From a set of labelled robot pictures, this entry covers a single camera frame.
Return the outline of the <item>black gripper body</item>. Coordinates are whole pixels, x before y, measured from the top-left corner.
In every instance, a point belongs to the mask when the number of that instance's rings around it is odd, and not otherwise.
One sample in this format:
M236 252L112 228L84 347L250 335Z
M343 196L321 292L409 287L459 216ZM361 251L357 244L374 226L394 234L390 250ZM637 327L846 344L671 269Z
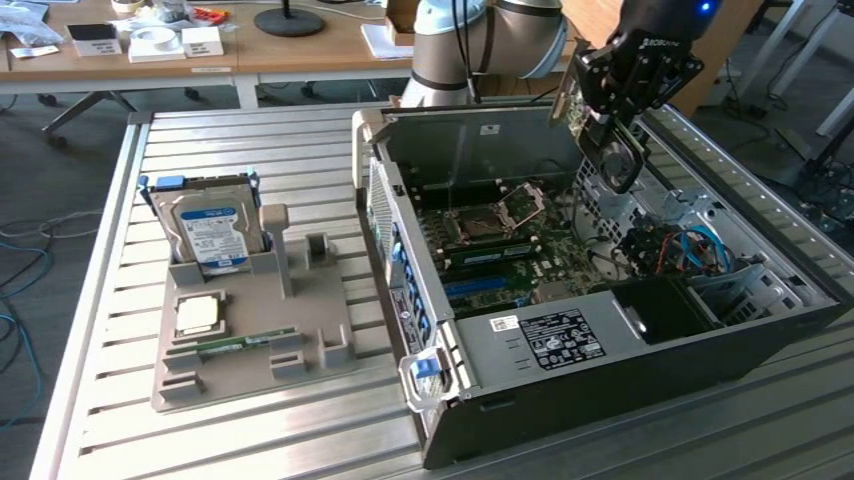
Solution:
M629 47L634 59L693 54L693 44L705 35L721 6L721 1L625 1L610 47Z

